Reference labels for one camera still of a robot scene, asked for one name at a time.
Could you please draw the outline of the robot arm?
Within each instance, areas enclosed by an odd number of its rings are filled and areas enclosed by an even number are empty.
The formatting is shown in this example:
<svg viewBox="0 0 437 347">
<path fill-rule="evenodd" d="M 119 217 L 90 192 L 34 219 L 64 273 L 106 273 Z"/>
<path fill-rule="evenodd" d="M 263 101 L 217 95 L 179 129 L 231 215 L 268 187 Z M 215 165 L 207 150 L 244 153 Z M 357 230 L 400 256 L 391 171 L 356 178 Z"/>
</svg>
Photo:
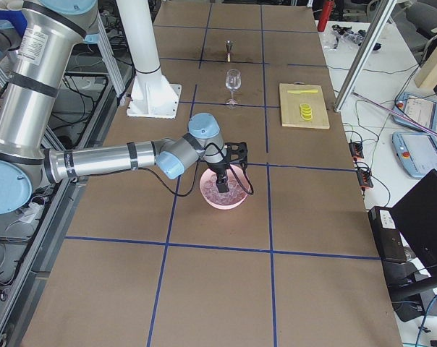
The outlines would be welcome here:
<svg viewBox="0 0 437 347">
<path fill-rule="evenodd" d="M 42 187 L 81 176 L 102 176 L 158 167 L 168 178 L 181 176 L 203 160 L 227 190 L 231 146 L 215 117 L 194 115 L 177 140 L 165 138 L 110 147 L 83 148 L 53 129 L 57 146 L 46 146 L 62 80 L 73 48 L 102 34 L 96 1 L 25 1 L 27 26 L 0 108 L 0 215 L 24 206 Z"/>
</svg>

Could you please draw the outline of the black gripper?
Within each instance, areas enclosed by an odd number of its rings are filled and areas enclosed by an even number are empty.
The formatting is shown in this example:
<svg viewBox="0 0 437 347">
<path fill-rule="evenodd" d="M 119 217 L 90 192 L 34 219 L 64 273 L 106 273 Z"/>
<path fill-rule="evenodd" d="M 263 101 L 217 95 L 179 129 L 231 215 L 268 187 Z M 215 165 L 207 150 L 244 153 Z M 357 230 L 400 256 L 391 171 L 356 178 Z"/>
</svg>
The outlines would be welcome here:
<svg viewBox="0 0 437 347">
<path fill-rule="evenodd" d="M 217 175 L 216 187 L 218 192 L 229 191 L 228 174 L 230 165 L 226 160 L 221 160 L 217 163 L 210 163 L 210 169 Z"/>
</svg>

